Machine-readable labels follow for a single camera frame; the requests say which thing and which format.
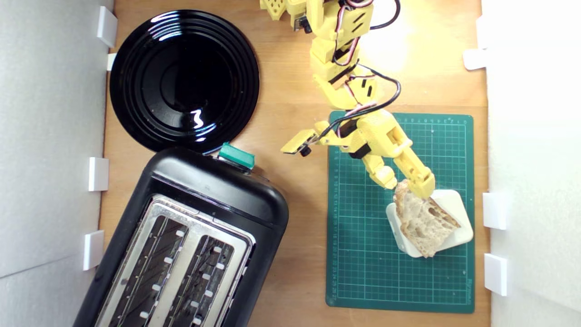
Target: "white plate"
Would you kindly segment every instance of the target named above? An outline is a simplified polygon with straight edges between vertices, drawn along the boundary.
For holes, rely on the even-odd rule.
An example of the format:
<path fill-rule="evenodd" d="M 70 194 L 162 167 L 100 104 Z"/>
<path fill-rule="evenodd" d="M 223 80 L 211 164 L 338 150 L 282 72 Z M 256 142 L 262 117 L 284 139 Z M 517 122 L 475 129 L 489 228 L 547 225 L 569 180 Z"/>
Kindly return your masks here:
<path fill-rule="evenodd" d="M 448 236 L 442 246 L 438 248 L 438 251 L 470 242 L 474 237 L 474 231 L 472 230 L 472 225 L 470 225 L 460 194 L 454 190 L 435 190 L 432 194 L 432 199 L 460 224 L 460 228 Z M 390 203 L 386 213 L 399 249 L 411 257 L 421 257 L 422 254 L 418 249 L 401 233 L 401 221 L 396 213 L 396 204 Z"/>

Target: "wooden surface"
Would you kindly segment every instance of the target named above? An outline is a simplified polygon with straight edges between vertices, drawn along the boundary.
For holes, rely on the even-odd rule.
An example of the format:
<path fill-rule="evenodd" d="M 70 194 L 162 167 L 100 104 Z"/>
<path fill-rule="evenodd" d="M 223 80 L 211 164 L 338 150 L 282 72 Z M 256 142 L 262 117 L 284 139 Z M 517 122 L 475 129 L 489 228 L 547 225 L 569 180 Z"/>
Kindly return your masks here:
<path fill-rule="evenodd" d="M 389 19 L 393 4 L 376 1 L 373 23 Z M 256 112 L 232 142 L 256 155 L 256 163 L 286 195 L 290 218 L 284 239 L 249 326 L 490 326 L 490 293 L 484 288 L 483 253 L 489 235 L 482 227 L 487 190 L 487 102 L 484 72 L 468 72 L 462 51 L 476 47 L 478 0 L 403 1 L 398 21 L 373 31 L 361 44 L 361 62 L 397 78 L 402 94 L 392 112 L 462 113 L 474 116 L 476 177 L 476 311 L 433 314 L 331 308 L 325 304 L 327 233 L 327 149 L 307 158 L 279 149 L 300 129 L 327 119 L 329 108 L 311 82 L 311 35 L 293 32 L 288 16 L 274 22 L 258 0 L 116 0 L 117 46 L 140 23 L 175 9 L 200 9 L 237 25 L 255 48 L 261 90 Z M 382 84 L 387 96 L 392 86 Z M 110 159 L 109 191 L 102 198 L 100 228 L 108 243 L 137 179 L 152 152 L 119 125 L 107 96 L 105 157 Z"/>

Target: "black plate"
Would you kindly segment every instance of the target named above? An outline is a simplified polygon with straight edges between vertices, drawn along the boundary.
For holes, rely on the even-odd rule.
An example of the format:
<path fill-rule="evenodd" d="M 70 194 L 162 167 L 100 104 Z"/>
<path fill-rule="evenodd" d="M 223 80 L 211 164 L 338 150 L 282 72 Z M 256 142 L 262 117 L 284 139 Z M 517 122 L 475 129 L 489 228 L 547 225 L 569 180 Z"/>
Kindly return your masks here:
<path fill-rule="evenodd" d="M 258 94 L 258 64 L 245 36 L 198 10 L 141 24 L 119 48 L 110 78 L 121 125 L 156 152 L 219 149 L 246 126 Z"/>

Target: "green cutting mat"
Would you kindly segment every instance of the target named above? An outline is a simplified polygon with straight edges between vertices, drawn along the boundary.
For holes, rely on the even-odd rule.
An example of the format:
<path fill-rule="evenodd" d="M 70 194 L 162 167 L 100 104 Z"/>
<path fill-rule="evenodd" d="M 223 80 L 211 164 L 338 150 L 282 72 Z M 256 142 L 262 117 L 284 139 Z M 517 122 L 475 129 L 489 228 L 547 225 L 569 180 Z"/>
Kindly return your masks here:
<path fill-rule="evenodd" d="M 330 120 L 344 115 L 331 113 Z M 437 189 L 460 193 L 474 228 L 471 116 L 395 113 Z M 385 159 L 404 177 L 392 159 Z M 412 258 L 401 252 L 387 215 L 393 191 L 376 185 L 360 160 L 329 147 L 327 304 L 380 310 L 474 312 L 474 240 Z"/>

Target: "slice of bread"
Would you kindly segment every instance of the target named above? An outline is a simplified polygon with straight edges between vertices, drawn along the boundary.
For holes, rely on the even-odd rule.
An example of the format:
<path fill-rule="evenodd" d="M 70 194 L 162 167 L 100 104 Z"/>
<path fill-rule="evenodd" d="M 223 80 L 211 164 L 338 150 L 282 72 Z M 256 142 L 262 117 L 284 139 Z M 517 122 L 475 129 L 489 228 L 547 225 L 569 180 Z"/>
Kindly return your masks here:
<path fill-rule="evenodd" d="M 433 257 L 448 236 L 460 227 L 432 198 L 424 200 L 412 193 L 407 180 L 397 184 L 393 202 L 402 234 L 424 258 Z"/>

